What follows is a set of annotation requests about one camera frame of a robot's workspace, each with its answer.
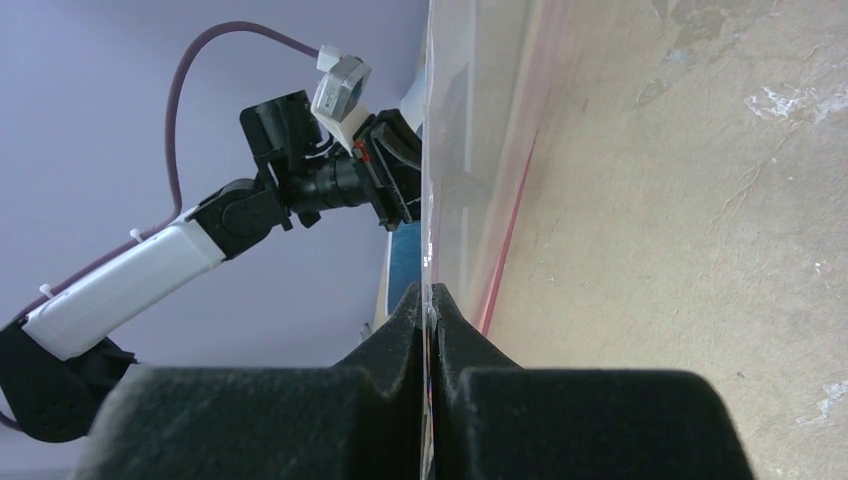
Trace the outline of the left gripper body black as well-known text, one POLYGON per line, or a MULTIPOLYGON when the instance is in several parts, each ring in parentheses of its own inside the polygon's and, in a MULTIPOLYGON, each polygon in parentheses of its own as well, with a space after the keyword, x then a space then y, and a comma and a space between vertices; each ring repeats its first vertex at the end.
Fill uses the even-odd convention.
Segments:
POLYGON ((248 107, 239 122, 269 203, 271 222, 284 229, 292 218, 309 228, 323 211, 370 205, 378 224, 391 227, 391 202, 362 152, 350 153, 325 138, 303 90, 248 107))

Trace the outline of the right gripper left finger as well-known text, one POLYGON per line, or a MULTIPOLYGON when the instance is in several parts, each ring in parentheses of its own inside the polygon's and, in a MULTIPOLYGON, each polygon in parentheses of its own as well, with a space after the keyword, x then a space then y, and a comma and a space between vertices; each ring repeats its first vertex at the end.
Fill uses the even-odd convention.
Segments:
POLYGON ((76 479, 417 479, 421 289, 324 368, 134 367, 109 394, 76 479))

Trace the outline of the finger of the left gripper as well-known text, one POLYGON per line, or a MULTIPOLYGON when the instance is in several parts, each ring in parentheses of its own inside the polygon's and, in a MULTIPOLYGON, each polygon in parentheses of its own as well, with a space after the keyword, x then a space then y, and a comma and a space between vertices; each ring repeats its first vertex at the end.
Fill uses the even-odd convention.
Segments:
POLYGON ((374 203, 380 225, 395 231, 421 215, 422 141, 398 109, 383 110, 367 132, 367 151, 377 175, 374 203))

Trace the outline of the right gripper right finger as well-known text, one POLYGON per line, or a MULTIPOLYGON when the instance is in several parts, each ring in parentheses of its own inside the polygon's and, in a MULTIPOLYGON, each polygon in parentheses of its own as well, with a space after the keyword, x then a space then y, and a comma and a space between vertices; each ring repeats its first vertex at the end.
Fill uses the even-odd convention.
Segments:
POLYGON ((750 479, 732 419, 680 370, 530 369, 430 290, 435 479, 750 479))

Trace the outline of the seascape photo print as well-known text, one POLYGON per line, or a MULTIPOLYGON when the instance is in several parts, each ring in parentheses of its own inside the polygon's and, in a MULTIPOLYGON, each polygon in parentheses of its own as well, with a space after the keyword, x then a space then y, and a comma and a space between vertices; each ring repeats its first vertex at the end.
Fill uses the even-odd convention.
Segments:
MULTIPOLYGON (((400 102, 400 111, 418 137, 423 135, 426 67, 422 66, 400 102)), ((389 233, 384 271, 371 324, 374 331, 380 328, 398 307, 407 288, 420 281, 421 276, 421 224, 402 224, 389 233)))

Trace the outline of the clear acrylic glass sheet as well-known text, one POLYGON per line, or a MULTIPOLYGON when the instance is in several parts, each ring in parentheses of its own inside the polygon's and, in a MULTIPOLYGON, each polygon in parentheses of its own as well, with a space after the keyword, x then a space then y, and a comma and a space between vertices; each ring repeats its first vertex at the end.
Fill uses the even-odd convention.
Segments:
POLYGON ((427 479, 435 479, 430 290, 436 284, 446 286, 463 317, 476 328, 482 284, 478 263, 487 256, 487 208, 531 2, 434 1, 429 8, 421 219, 427 479))

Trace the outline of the pink wooden picture frame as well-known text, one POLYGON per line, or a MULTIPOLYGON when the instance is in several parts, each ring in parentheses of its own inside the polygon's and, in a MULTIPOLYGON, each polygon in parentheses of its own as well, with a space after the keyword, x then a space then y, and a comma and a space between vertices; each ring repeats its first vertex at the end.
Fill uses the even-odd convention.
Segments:
POLYGON ((485 228, 487 256, 478 265, 475 326, 489 333, 543 111, 571 1, 532 1, 518 50, 501 153, 485 228))

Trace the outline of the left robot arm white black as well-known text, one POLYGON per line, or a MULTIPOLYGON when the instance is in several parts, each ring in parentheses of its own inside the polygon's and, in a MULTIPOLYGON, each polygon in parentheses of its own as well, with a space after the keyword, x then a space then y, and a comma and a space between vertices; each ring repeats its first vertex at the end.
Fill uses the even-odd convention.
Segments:
POLYGON ((366 204, 389 231, 419 219, 422 141, 401 111, 356 107, 335 122, 300 91, 249 107, 239 121, 254 177, 226 184, 3 327, 7 426, 48 443, 87 435, 136 361, 111 332, 273 228, 311 227, 325 211, 366 204))

